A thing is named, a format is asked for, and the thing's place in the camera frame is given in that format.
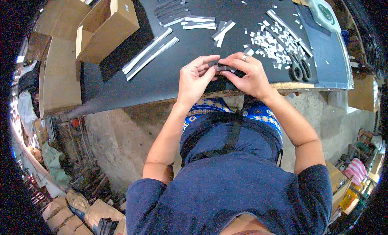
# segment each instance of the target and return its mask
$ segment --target woman's right hand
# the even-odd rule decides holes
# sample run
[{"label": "woman's right hand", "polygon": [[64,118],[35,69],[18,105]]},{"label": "woman's right hand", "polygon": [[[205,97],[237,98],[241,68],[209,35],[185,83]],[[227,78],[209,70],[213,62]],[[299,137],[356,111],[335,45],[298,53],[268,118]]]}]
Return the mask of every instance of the woman's right hand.
[{"label": "woman's right hand", "polygon": [[277,91],[269,84],[261,62],[251,56],[243,61],[243,56],[244,53],[237,52],[218,62],[243,71],[246,74],[244,77],[240,78],[228,71],[221,71],[220,74],[228,78],[241,91],[264,102]]}]

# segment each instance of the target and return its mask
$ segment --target person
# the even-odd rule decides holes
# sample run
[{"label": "person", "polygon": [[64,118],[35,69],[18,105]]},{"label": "person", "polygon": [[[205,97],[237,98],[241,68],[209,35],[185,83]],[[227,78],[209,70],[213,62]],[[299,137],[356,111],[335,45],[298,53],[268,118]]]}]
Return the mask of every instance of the person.
[{"label": "person", "polygon": [[[322,144],[308,121],[272,88],[261,62],[238,52],[218,72],[250,97],[240,113],[221,98],[200,99],[218,55],[180,71],[170,116],[127,191],[128,234],[322,234],[332,190]],[[295,146],[295,170],[277,162],[282,126]],[[182,169],[173,178],[177,150]]]}]

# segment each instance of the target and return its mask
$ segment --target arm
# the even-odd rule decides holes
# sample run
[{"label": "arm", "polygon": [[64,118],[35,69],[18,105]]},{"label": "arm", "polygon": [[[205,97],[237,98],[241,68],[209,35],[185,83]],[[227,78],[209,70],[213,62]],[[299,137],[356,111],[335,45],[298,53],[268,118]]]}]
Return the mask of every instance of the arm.
[{"label": "arm", "polygon": [[221,75],[227,77],[241,91],[263,101],[271,109],[295,146],[296,174],[316,164],[325,165],[322,143],[313,126],[272,88],[261,62],[251,56],[243,61],[243,55],[238,52],[219,62],[245,72],[244,77],[240,78],[227,71],[222,71]]},{"label": "arm", "polygon": [[179,149],[183,124],[190,108],[200,99],[206,86],[215,80],[215,67],[209,62],[220,56],[201,56],[185,67],[179,74],[179,93],[171,114],[153,143],[143,168],[143,179],[157,179],[168,184],[173,179],[172,167]]}]

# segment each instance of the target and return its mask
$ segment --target work table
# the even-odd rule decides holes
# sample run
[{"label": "work table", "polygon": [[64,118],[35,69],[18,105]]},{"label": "work table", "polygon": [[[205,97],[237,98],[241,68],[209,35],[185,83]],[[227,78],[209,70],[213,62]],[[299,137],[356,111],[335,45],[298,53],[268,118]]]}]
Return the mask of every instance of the work table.
[{"label": "work table", "polygon": [[[112,110],[126,106],[155,101],[165,101],[177,97],[179,70],[198,56],[219,54],[221,58],[244,51],[243,45],[250,43],[248,31],[259,29],[258,22],[273,20],[265,14],[273,9],[303,42],[312,47],[311,70],[313,82],[291,82],[287,70],[274,69],[273,59],[253,56],[262,61],[268,80],[274,87],[285,92],[331,89],[349,89],[353,86],[352,72],[346,47],[340,34],[330,33],[314,22],[308,7],[295,5],[292,0],[187,0],[192,15],[216,17],[216,22],[233,20],[236,25],[226,33],[221,48],[214,46],[211,38],[216,30],[184,30],[180,23],[172,25],[173,34],[180,42],[158,55],[133,79],[126,80],[121,68],[141,51],[154,37],[161,35],[166,28],[160,27],[154,16],[157,0],[132,0],[140,29],[125,40],[99,65],[84,63],[81,71],[81,95],[83,105],[69,112],[70,118]],[[303,29],[294,21],[298,18]],[[241,95],[232,83],[225,79],[211,82],[205,91],[206,96]]]}]

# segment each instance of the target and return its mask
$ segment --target black mat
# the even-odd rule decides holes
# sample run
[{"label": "black mat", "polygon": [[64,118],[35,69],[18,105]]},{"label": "black mat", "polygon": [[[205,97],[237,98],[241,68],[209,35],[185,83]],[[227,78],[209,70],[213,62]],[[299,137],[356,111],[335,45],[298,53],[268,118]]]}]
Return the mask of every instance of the black mat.
[{"label": "black mat", "polygon": [[[291,0],[243,0],[248,5],[241,3],[242,0],[187,0],[192,15],[215,16],[217,23],[219,20],[233,20],[236,23],[226,34],[222,47],[215,47],[214,40],[211,38],[216,30],[184,30],[180,24],[173,25],[171,28],[180,42],[156,57],[133,79],[127,81],[121,67],[154,38],[153,34],[161,35],[166,30],[159,26],[159,21],[154,16],[153,10],[157,6],[157,0],[132,1],[140,29],[116,48],[99,66],[91,63],[84,64],[81,84],[84,105],[72,111],[70,116],[177,97],[179,70],[183,66],[201,55],[220,54],[221,57],[226,57],[237,51],[244,51],[243,45],[251,43],[249,35],[244,33],[244,28],[255,32],[259,29],[258,22],[267,20],[272,24],[273,20],[265,14],[269,9],[273,9],[310,47],[305,26],[301,30],[300,25],[295,23],[295,19],[300,18],[293,16],[297,10]],[[272,5],[277,5],[277,9],[272,8]],[[290,81],[287,70],[273,68],[273,59],[254,56],[262,61],[269,82]],[[313,73],[312,82],[317,82],[313,58],[309,58],[308,62]],[[206,92],[228,89],[235,89],[235,87],[221,78],[219,81],[212,82]]]}]

